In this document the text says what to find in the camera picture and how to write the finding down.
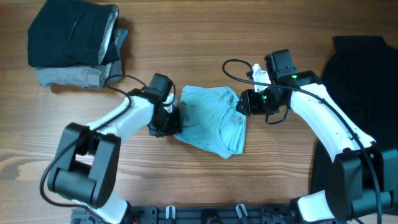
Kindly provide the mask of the black t-shirt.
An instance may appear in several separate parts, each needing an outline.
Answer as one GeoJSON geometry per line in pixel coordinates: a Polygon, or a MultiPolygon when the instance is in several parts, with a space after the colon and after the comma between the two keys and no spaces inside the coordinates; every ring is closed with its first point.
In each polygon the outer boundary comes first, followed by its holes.
{"type": "MultiPolygon", "coordinates": [[[[336,36],[336,53],[322,83],[333,101],[376,143],[366,147],[376,171],[383,210],[397,209],[397,49],[381,36],[336,36]]],[[[325,190],[327,205],[339,220],[376,212],[371,171],[353,149],[334,161],[319,143],[311,191],[325,190]]]]}

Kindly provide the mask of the folded blue garment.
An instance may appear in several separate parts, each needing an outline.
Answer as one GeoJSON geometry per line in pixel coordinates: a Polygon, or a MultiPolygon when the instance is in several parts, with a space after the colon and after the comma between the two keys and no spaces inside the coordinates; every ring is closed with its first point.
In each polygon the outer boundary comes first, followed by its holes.
{"type": "Polygon", "coordinates": [[[118,49],[123,46],[124,41],[128,35],[129,31],[126,29],[116,29],[116,45],[118,49]]]}

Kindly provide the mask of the folded dark green trousers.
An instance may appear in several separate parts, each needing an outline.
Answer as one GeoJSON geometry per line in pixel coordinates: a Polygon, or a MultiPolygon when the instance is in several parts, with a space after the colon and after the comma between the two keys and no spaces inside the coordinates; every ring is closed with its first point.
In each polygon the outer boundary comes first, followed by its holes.
{"type": "Polygon", "coordinates": [[[120,59],[119,8],[87,1],[46,1],[28,30],[31,67],[105,65],[120,59]]]}

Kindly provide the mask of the light blue t-shirt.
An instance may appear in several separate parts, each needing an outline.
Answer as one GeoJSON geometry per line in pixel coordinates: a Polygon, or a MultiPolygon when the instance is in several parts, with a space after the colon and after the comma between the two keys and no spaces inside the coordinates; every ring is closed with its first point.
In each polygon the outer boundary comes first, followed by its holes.
{"type": "Polygon", "coordinates": [[[228,86],[185,86],[180,99],[182,131],[175,138],[224,159],[242,154],[246,116],[236,110],[238,101],[228,86]]]}

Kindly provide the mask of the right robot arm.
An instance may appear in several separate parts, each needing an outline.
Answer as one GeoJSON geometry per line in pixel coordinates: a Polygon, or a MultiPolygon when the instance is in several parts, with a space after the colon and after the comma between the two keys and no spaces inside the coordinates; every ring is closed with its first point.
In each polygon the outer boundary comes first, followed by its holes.
{"type": "Polygon", "coordinates": [[[270,116],[284,106],[298,114],[320,141],[313,181],[321,187],[291,201],[288,223],[344,222],[397,208],[397,151],[380,148],[339,108],[318,76],[300,72],[288,50],[250,65],[237,111],[270,116]]]}

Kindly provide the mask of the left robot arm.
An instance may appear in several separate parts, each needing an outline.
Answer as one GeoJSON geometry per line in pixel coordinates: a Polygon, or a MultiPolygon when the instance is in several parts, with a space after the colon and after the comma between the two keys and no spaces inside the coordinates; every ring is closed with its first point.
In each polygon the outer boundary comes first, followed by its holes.
{"type": "Polygon", "coordinates": [[[40,180],[44,190],[71,200],[72,223],[137,223],[129,202],[114,191],[121,144],[144,126],[157,138],[181,131],[173,81],[156,73],[125,93],[123,103],[87,125],[70,123],[40,180]]]}

